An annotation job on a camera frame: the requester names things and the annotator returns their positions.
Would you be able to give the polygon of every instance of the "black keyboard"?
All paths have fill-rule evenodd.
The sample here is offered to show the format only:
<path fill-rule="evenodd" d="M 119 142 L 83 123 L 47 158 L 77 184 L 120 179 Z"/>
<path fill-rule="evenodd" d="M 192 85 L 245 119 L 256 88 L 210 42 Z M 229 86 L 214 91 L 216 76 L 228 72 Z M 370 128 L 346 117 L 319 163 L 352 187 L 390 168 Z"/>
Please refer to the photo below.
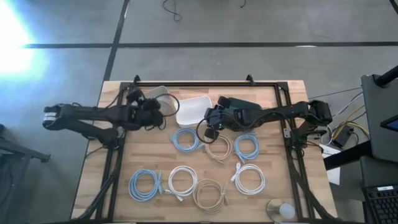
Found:
<path fill-rule="evenodd" d="M 398 185 L 368 187 L 363 192 L 376 223 L 398 224 Z"/>

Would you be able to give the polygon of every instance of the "white bowl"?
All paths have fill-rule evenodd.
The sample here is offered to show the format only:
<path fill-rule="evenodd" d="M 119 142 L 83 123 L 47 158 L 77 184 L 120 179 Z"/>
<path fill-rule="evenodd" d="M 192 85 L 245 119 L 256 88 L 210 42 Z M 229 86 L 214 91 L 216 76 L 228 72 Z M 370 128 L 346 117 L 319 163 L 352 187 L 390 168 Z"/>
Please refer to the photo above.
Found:
<path fill-rule="evenodd" d="M 180 110 L 177 113 L 177 123 L 181 128 L 196 127 L 205 117 L 207 108 L 211 108 L 211 100 L 208 96 L 199 96 L 186 100 L 180 100 Z"/>

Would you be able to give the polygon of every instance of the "concrete floor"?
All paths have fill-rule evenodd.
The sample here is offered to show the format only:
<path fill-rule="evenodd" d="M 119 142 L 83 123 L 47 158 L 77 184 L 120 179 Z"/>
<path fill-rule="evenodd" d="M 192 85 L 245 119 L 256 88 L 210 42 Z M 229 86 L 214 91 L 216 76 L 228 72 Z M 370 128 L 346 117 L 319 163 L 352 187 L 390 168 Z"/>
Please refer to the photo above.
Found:
<path fill-rule="evenodd" d="M 398 40 L 398 15 L 379 0 L 177 1 L 180 22 L 162 0 L 131 1 L 121 42 L 363 42 Z M 68 220 L 87 140 L 47 131 L 43 108 L 77 101 L 96 105 L 110 49 L 24 49 L 13 44 L 111 43 L 123 0 L 0 2 L 0 123 L 15 142 L 51 153 L 32 161 L 12 223 Z M 396 66 L 398 47 L 119 49 L 110 80 L 304 80 L 309 97 L 360 86 L 361 75 Z M 336 113 L 358 90 L 320 98 Z M 358 100 L 333 125 L 354 108 Z M 366 125 L 366 118 L 358 123 Z M 358 164 L 352 165 L 358 170 Z M 343 167 L 332 186 L 339 216 L 361 221 L 360 176 Z"/>

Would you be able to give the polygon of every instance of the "wooden tabletop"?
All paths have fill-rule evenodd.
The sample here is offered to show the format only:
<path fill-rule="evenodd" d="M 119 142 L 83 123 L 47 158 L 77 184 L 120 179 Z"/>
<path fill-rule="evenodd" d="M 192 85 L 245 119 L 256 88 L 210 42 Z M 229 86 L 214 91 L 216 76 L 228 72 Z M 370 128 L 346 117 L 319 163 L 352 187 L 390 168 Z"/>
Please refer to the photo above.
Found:
<path fill-rule="evenodd" d="M 303 81 L 287 82 L 292 103 L 308 101 Z M 119 91 L 119 85 L 120 82 L 104 83 L 98 103 L 99 107 L 106 106 L 112 101 Z M 153 88 L 142 88 L 144 92 L 151 89 Z M 179 100 L 207 95 L 211 98 L 213 105 L 216 104 L 219 96 L 226 96 L 252 101 L 260 104 L 263 108 L 277 106 L 275 91 L 271 87 L 170 87 L 169 91 Z M 297 119 L 296 122 L 299 126 L 302 120 Z M 110 126 L 104 122 L 95 122 L 95 125 L 101 128 Z M 261 193 L 252 196 L 239 193 L 235 184 L 229 181 L 235 173 L 236 163 L 239 161 L 233 152 L 224 164 L 210 159 L 202 149 L 191 153 L 182 153 L 176 150 L 169 140 L 169 136 L 178 128 L 175 117 L 169 117 L 167 127 L 163 131 L 157 128 L 145 131 L 142 128 L 139 131 L 127 133 L 114 212 L 115 222 L 271 222 L 272 220 L 265 211 L 268 201 L 278 198 L 294 205 L 279 122 L 266 123 L 255 129 L 260 153 L 254 160 L 246 161 L 246 164 L 255 164 L 260 167 L 266 178 L 266 187 Z M 221 134 L 233 142 L 241 133 L 224 130 Z M 187 146 L 193 142 L 193 137 L 183 134 L 179 140 L 182 142 L 181 144 Z M 250 152 L 254 148 L 250 141 L 242 141 L 239 146 L 243 153 Z M 88 146 L 88 152 L 98 147 L 100 147 L 99 142 L 92 141 Z M 210 149 L 215 154 L 223 154 L 226 145 L 223 141 L 217 140 L 210 146 Z M 102 149 L 85 160 L 72 218 L 82 214 L 98 193 L 105 158 L 106 150 Z M 306 148 L 304 161 L 312 192 L 327 211 L 336 216 L 335 204 L 319 148 L 312 146 Z M 224 205 L 220 213 L 209 215 L 196 208 L 192 196 L 186 197 L 183 202 L 179 202 L 175 196 L 167 194 L 157 194 L 148 202 L 137 202 L 130 197 L 128 193 L 129 179 L 135 171 L 152 169 L 156 173 L 162 172 L 162 187 L 168 189 L 170 171 L 180 165 L 192 167 L 198 175 L 198 180 L 214 179 L 221 185 L 229 182 L 226 187 L 229 205 Z M 259 185 L 260 180 L 256 172 L 248 170 L 241 174 L 241 182 L 245 187 L 253 189 Z M 191 184 L 192 178 L 184 172 L 177 173 L 173 178 L 176 190 L 185 190 Z M 143 192 L 149 191 L 152 186 L 153 180 L 149 176 L 142 176 L 137 183 L 137 188 Z M 108 192 L 106 199 L 109 199 L 110 190 Z M 212 205 L 217 201 L 218 196 L 219 193 L 216 190 L 209 188 L 203 191 L 200 202 L 203 205 Z M 302 194 L 300 194 L 300 198 L 306 213 L 305 199 Z M 104 206 L 104 215 L 108 211 L 107 202 L 108 200 Z"/>

